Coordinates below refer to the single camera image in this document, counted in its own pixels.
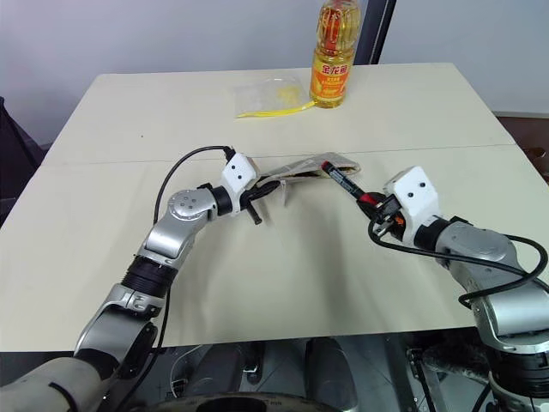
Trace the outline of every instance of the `white table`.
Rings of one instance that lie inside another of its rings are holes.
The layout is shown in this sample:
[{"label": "white table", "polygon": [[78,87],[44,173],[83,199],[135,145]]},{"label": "white table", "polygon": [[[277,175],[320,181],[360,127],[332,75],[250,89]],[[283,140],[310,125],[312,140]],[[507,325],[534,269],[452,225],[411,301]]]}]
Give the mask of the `white table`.
[{"label": "white table", "polygon": [[[0,230],[0,350],[74,347],[148,232],[172,160],[203,144],[233,144],[261,169],[345,152],[362,166],[355,180],[367,190],[419,164],[448,217],[549,245],[539,218],[549,209],[547,186],[453,66],[358,67],[336,110],[231,118],[221,85],[282,71],[100,77]],[[306,84],[308,70],[289,72]],[[147,119],[137,95],[156,99]],[[214,109],[206,113],[208,99]],[[334,139],[329,133],[343,120],[346,132]],[[166,193],[215,183],[223,161],[210,157],[183,165]],[[166,345],[473,324],[450,274],[430,259],[374,246],[365,218],[334,182],[300,184],[290,194],[286,207],[280,193],[258,203],[259,227],[241,215],[199,234],[173,285]],[[520,219],[519,204],[528,205]],[[530,269],[535,254],[519,250]]]}]

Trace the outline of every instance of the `clear plastic bag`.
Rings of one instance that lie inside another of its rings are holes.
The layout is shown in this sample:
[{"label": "clear plastic bag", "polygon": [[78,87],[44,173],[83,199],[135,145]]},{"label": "clear plastic bag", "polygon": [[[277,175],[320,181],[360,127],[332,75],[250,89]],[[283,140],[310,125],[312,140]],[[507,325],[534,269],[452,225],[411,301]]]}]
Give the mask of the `clear plastic bag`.
[{"label": "clear plastic bag", "polygon": [[234,99],[237,118],[286,116],[315,105],[294,77],[236,87]]}]

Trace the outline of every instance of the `yellow strap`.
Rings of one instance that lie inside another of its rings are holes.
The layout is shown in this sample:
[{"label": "yellow strap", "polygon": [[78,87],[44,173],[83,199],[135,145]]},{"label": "yellow strap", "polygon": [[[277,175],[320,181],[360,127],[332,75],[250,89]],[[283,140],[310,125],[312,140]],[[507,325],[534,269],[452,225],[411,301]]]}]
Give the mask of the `yellow strap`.
[{"label": "yellow strap", "polygon": [[311,100],[308,103],[305,103],[301,107],[294,107],[292,109],[282,109],[282,110],[272,110],[270,112],[246,112],[246,113],[240,113],[237,118],[267,118],[270,116],[286,116],[287,114],[294,114],[297,112],[301,112],[302,110],[308,109],[309,107],[313,107],[315,105],[315,101]]}]

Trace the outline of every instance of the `yellow oil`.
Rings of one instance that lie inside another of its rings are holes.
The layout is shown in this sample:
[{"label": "yellow oil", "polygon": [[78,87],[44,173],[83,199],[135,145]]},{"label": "yellow oil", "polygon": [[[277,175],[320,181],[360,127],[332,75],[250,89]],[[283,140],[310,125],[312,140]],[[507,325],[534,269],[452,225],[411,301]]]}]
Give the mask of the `yellow oil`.
[{"label": "yellow oil", "polygon": [[359,37],[360,9],[356,0],[328,0],[320,10],[310,96],[319,107],[337,107],[345,98]]}]

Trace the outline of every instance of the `white wall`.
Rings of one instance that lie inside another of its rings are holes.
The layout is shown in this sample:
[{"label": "white wall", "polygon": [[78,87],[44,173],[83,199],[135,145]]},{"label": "white wall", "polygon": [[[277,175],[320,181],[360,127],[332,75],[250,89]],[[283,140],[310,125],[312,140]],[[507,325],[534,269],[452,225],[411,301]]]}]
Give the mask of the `white wall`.
[{"label": "white wall", "polygon": [[547,115],[549,2],[398,0],[380,62],[452,62],[494,112]]},{"label": "white wall", "polygon": [[322,3],[0,0],[0,95],[51,142],[101,73],[309,66]]}]

